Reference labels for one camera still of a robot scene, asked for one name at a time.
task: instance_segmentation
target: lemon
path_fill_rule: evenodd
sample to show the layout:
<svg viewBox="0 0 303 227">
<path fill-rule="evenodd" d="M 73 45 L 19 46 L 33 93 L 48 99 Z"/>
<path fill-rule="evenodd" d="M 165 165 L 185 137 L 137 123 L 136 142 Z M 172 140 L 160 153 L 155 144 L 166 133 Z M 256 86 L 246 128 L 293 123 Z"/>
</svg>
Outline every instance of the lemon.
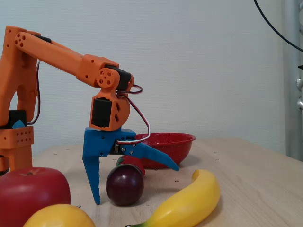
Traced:
<svg viewBox="0 0 303 227">
<path fill-rule="evenodd" d="M 57 204 L 37 211 L 23 227 L 96 227 L 81 209 Z"/>
</svg>

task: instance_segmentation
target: plastic fruit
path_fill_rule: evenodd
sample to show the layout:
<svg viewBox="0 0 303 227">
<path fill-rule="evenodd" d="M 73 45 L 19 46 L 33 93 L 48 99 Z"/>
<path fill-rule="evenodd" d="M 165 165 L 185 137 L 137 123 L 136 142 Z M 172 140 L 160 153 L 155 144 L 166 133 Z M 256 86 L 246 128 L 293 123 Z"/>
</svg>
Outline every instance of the plastic fruit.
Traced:
<svg viewBox="0 0 303 227">
<path fill-rule="evenodd" d="M 196 170 L 192 180 L 162 203 L 149 220 L 131 227 L 193 227 L 204 220 L 219 202 L 220 186 L 207 170 Z"/>
<path fill-rule="evenodd" d="M 117 160 L 116 166 L 121 165 L 121 164 L 134 165 L 134 166 L 136 166 L 137 168 L 140 169 L 143 176 L 145 175 L 145 170 L 144 170 L 144 167 L 141 163 L 141 160 L 137 157 L 132 157 L 132 156 L 129 156 L 129 155 L 123 155 Z"/>
<path fill-rule="evenodd" d="M 143 176 L 141 171 L 133 165 L 118 165 L 107 177 L 107 195 L 118 206 L 136 203 L 142 196 L 143 190 Z"/>
<path fill-rule="evenodd" d="M 71 192 L 56 169 L 32 167 L 0 177 L 0 227 L 21 227 L 38 210 L 62 203 L 71 203 Z"/>
<path fill-rule="evenodd" d="M 90 217 L 80 208 L 68 204 L 57 204 L 37 211 L 23 227 L 96 226 Z"/>
</svg>

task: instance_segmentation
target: fake banana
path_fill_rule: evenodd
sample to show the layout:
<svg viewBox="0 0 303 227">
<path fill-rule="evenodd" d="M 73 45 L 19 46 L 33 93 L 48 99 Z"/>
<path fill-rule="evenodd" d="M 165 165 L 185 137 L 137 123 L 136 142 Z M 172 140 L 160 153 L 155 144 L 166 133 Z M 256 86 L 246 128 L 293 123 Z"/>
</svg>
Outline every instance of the fake banana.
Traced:
<svg viewBox="0 0 303 227">
<path fill-rule="evenodd" d="M 192 183 L 163 202 L 149 220 L 130 227 L 193 227 L 215 209 L 220 186 L 214 174 L 196 170 Z"/>
</svg>

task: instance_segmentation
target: red bowl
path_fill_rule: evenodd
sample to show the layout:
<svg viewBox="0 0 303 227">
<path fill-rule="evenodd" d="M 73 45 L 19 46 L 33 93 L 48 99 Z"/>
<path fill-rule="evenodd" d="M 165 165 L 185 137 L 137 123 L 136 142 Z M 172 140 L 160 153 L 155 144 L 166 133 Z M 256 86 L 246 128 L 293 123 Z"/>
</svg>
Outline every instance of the red bowl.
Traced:
<svg viewBox="0 0 303 227">
<path fill-rule="evenodd" d="M 147 135 L 139 134 L 136 138 L 141 139 L 145 136 Z M 195 139 L 195 136 L 184 133 L 152 133 L 143 143 L 167 154 L 179 165 L 189 154 L 191 144 Z M 141 162 L 146 169 L 167 168 L 164 164 L 145 158 L 142 158 Z"/>
</svg>

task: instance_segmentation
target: table surface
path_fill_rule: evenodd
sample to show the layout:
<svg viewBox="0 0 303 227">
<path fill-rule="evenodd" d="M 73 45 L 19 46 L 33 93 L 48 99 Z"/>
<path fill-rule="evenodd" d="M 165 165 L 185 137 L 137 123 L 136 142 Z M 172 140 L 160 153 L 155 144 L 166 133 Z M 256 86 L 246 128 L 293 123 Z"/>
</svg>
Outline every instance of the table surface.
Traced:
<svg viewBox="0 0 303 227">
<path fill-rule="evenodd" d="M 147 220 L 168 197 L 191 184 L 196 169 L 213 172 L 221 186 L 214 212 L 198 227 L 302 227 L 303 163 L 241 139 L 193 142 L 180 171 L 147 170 L 144 192 L 131 207 L 113 205 L 105 191 L 119 156 L 100 158 L 101 205 L 93 200 L 82 162 L 82 146 L 52 147 L 34 156 L 34 166 L 52 167 L 66 176 L 71 203 L 81 206 L 97 227 L 125 227 Z"/>
</svg>

